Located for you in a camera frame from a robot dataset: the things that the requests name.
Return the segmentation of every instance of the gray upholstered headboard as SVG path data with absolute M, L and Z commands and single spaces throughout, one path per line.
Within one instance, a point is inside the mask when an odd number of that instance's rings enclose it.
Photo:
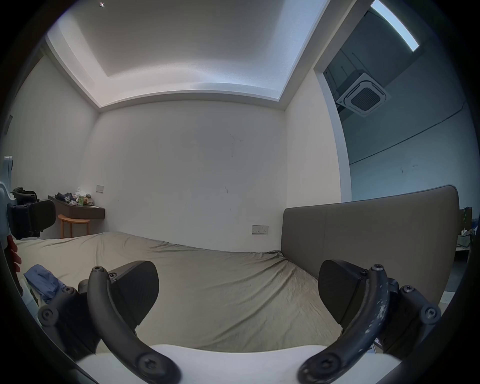
M 349 203 L 287 208 L 282 253 L 318 277 L 322 262 L 364 268 L 381 263 L 400 286 L 411 284 L 438 303 L 455 256 L 458 194 L 447 185 Z

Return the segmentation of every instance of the wooden stool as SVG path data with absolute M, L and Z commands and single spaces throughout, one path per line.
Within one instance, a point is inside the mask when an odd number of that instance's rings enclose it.
M 63 233 L 63 222 L 68 223 L 68 225 L 69 225 L 70 237 L 73 237 L 73 235 L 72 235 L 72 224 L 87 224 L 87 235 L 90 235 L 90 220 L 89 219 L 72 219 L 72 218 L 64 216 L 64 215 L 59 215 L 59 219 L 60 219 L 61 239 L 65 238 L 65 234 Z

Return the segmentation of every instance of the wall outlet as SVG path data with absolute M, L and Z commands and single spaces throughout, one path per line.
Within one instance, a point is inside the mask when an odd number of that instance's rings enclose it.
M 268 225 L 252 225 L 252 235 L 268 235 Z

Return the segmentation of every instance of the beige bed sheet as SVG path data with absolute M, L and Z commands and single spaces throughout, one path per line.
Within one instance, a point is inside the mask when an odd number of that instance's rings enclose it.
M 317 280 L 279 251 L 221 252 L 107 232 L 20 241 L 18 253 L 21 273 L 40 264 L 75 288 L 95 265 L 110 270 L 152 261 L 160 291 L 136 329 L 148 345 L 258 352 L 330 345 L 340 334 L 320 300 Z

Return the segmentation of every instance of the person's hand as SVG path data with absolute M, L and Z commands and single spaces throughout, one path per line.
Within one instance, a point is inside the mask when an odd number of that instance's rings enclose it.
M 18 247 L 17 247 L 17 244 L 13 242 L 12 235 L 7 236 L 7 248 L 10 250 L 10 254 L 12 255 L 13 265 L 15 266 L 15 272 L 19 273 L 20 272 L 19 264 L 22 263 L 22 259 L 17 254 Z

